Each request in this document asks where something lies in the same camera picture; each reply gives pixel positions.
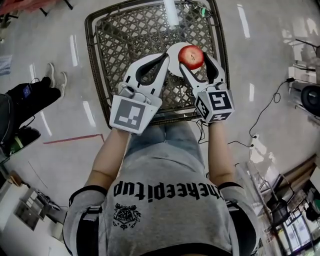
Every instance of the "white sneaker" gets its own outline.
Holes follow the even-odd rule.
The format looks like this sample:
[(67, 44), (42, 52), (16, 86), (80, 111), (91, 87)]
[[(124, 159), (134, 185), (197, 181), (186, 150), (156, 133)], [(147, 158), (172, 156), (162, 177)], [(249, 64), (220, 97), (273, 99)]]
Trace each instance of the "white sneaker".
[(49, 77), (51, 79), (50, 87), (56, 87), (56, 79), (55, 79), (55, 67), (52, 63), (48, 63), (46, 65), (45, 77)]
[(59, 99), (63, 99), (63, 97), (65, 96), (65, 89), (68, 83), (67, 74), (65, 72), (61, 72), (61, 74), (63, 75), (64, 82), (61, 84), (61, 89), (60, 89), (61, 96)]

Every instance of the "red apple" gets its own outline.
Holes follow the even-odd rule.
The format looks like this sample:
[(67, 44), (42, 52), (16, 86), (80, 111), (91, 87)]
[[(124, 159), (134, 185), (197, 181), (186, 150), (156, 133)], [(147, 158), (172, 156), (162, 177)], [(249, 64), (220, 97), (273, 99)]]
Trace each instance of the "red apple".
[(190, 70), (200, 68), (204, 63), (203, 51), (195, 45), (187, 45), (179, 51), (179, 62), (185, 64)]

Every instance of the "floor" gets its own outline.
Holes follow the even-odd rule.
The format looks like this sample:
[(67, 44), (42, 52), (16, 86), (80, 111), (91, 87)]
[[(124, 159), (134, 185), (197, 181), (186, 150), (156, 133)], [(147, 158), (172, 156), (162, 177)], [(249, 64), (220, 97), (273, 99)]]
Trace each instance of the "floor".
[[(94, 85), (84, 22), (90, 13), (117, 1), (70, 0), (73, 10), (60, 1), (47, 17), (40, 11), (22, 13), (0, 44), (0, 55), (12, 55), (11, 74), (0, 76), (0, 93), (34, 77), (42, 78), (48, 62), (54, 63), (57, 75), (67, 72), (64, 99), (38, 113), (31, 125), (41, 137), (6, 164), (61, 206), (84, 185), (103, 138), (110, 132)], [(294, 38), (320, 44), (320, 10), (314, 0), (217, 0), (217, 4), (236, 108), (225, 122), (228, 141), (251, 144), (249, 129), (288, 78), (288, 68), (294, 60), (305, 61), (314, 55), (311, 47)], [(230, 145), (235, 163), (251, 158), (261, 172), (284, 173), (318, 150), (319, 128), (288, 103), (285, 86), (280, 93), (281, 102), (273, 103), (252, 130), (259, 134), (258, 149)], [(191, 125), (198, 137), (197, 127)], [(201, 145), (205, 159), (207, 147)]]

